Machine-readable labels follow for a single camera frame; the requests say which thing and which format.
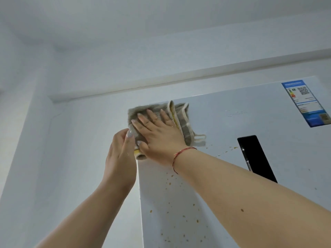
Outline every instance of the blue sticker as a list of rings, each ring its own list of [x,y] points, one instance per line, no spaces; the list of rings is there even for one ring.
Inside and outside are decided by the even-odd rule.
[[[331,118],[303,80],[282,83],[310,127],[331,124]]]

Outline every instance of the black rectangular panel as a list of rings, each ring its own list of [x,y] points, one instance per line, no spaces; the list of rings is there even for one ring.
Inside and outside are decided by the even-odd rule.
[[[256,136],[240,137],[238,142],[249,170],[277,183],[258,138]]]

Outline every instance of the cleaning cloth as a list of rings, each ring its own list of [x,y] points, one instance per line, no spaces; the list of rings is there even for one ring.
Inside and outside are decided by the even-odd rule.
[[[164,104],[150,104],[145,106],[138,106],[128,110],[128,127],[130,131],[135,136],[135,140],[137,141],[146,141],[146,138],[142,134],[140,134],[135,127],[133,126],[131,120],[139,120],[137,114],[141,113],[145,117],[148,117],[146,112],[147,109],[150,109],[155,115],[162,120],[160,115],[160,110],[163,109],[171,120],[175,123],[176,127],[180,130],[183,134],[184,141],[187,146],[193,146],[194,143],[198,143],[205,140],[205,135],[197,135],[193,132],[190,121],[188,119],[188,103],[184,104],[174,104],[173,101],[169,101],[168,103]],[[140,152],[139,146],[136,144],[134,155],[137,160],[144,160],[146,156]]]

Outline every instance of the ceiling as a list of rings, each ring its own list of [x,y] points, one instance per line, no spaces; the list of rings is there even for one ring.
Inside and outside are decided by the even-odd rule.
[[[17,35],[62,49],[330,8],[331,0],[0,0]]]

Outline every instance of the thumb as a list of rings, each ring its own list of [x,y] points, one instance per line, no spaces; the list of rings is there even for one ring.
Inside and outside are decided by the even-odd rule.
[[[139,146],[139,150],[146,155],[149,149],[147,143],[145,143],[144,141],[137,141],[137,144]]]
[[[128,154],[134,153],[134,147],[136,145],[136,142],[134,140],[134,136],[130,130],[126,133],[125,140],[123,143],[122,152],[125,151]]]

